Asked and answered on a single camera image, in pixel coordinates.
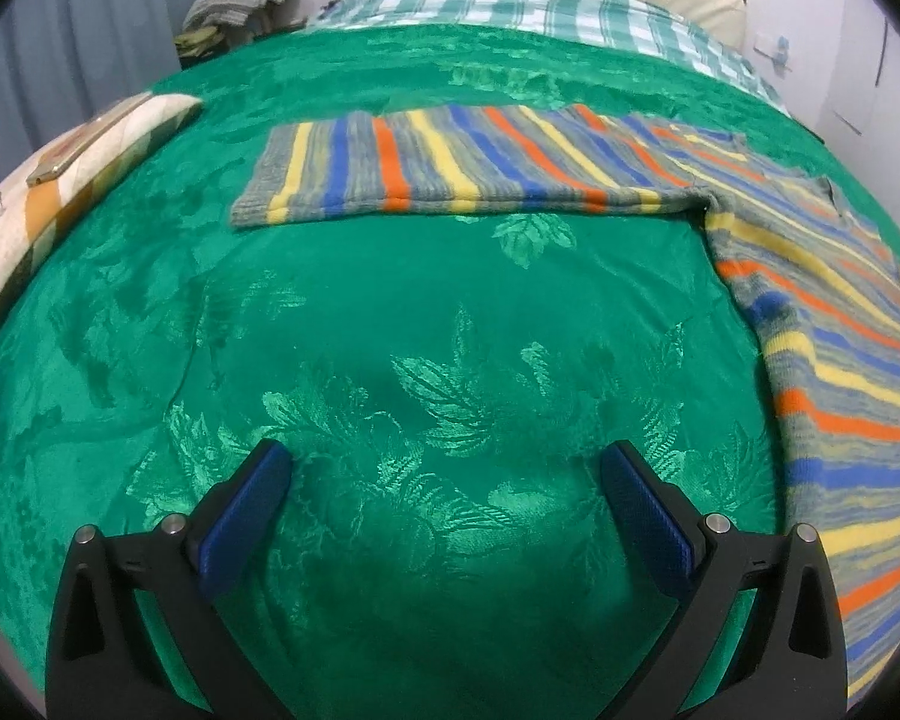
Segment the striped knit sweater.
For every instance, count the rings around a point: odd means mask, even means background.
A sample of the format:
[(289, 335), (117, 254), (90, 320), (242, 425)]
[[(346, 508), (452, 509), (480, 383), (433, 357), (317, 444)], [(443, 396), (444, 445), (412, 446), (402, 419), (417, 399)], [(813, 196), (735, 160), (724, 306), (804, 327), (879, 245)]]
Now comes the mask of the striped knit sweater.
[(229, 452), (289, 504), (230, 619), (304, 717), (589, 717), (674, 606), (596, 456), (809, 523), (860, 699), (900, 645), (900, 268), (823, 176), (574, 104), (273, 128), (230, 210)]

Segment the blue-grey curtain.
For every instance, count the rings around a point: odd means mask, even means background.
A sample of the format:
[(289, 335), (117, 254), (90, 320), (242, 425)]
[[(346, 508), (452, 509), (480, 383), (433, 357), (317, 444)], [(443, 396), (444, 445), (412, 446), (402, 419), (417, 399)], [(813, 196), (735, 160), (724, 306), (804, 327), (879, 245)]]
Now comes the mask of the blue-grey curtain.
[(11, 0), (0, 15), (0, 182), (32, 151), (180, 70), (194, 0)]

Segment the grey knit clothes pile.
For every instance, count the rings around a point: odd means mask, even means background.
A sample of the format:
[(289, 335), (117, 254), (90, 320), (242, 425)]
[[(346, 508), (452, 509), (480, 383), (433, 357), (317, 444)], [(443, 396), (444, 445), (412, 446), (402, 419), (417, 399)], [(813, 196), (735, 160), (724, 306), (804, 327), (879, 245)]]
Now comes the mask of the grey knit clothes pile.
[(290, 0), (194, 0), (173, 38), (182, 64), (251, 43), (272, 30), (272, 14)]

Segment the green plaid bed sheet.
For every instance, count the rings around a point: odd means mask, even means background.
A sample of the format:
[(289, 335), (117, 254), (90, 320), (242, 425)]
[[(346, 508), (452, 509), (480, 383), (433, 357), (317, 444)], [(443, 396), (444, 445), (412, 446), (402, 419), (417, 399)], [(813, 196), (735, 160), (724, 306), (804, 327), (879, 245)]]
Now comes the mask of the green plaid bed sheet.
[(647, 0), (338, 0), (313, 29), (466, 25), (514, 29), (667, 60), (785, 112), (779, 93), (738, 50)]

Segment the white wardrobe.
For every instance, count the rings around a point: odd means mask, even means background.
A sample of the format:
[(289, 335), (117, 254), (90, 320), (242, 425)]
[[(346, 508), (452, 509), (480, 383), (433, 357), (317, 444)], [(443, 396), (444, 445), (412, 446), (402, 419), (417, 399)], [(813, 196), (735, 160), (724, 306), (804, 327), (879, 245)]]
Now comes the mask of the white wardrobe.
[(844, 0), (820, 132), (900, 231), (900, 36), (877, 0)]

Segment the orange checkered folded cloth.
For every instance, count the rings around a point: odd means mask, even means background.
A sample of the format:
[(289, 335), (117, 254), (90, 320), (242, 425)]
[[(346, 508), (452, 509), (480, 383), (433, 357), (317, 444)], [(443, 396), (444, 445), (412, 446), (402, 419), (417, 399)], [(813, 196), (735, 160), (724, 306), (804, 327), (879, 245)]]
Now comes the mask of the orange checkered folded cloth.
[(25, 158), (0, 184), (0, 316), (22, 293), (46, 257), (97, 202), (176, 132), (193, 121), (201, 99), (182, 93), (152, 94), (116, 127), (98, 138), (57, 179), (29, 187), (48, 145)]

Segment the green floral bedspread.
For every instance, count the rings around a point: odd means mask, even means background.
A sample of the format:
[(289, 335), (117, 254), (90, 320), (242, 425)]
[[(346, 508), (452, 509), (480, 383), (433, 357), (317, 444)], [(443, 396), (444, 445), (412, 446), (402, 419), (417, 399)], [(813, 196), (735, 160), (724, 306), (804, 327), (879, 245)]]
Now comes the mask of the green floral bedspread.
[(0, 632), (40, 679), (80, 525), (263, 439), (221, 600), (302, 718), (589, 718), (670, 619), (598, 491), (813, 525), (850, 700), (900, 649), (900, 234), (808, 128), (513, 29), (274, 37), (0, 185)]

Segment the white wall socket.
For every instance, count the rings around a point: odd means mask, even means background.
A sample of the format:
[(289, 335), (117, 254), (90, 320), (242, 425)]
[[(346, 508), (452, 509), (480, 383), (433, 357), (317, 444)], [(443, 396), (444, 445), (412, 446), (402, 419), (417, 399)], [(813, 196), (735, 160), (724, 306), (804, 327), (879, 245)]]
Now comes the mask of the white wall socket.
[(785, 36), (758, 32), (752, 41), (752, 50), (769, 60), (775, 75), (784, 76), (790, 70), (790, 41)]

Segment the flat phone on cloth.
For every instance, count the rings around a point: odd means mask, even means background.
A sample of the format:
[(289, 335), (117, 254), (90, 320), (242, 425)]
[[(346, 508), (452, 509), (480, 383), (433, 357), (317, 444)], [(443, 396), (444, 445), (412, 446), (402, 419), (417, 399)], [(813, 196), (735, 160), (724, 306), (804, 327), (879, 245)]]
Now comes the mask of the flat phone on cloth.
[(151, 98), (152, 94), (144, 91), (144, 93), (135, 94), (129, 98), (119, 99), (90, 121), (73, 128), (71, 132), (66, 133), (63, 138), (59, 138), (54, 145), (48, 146), (40, 154), (40, 160), (34, 167), (34, 171), (27, 176), (27, 185), (35, 187), (35, 185), (57, 179), (82, 153), (86, 153), (98, 138), (116, 127), (133, 110)]

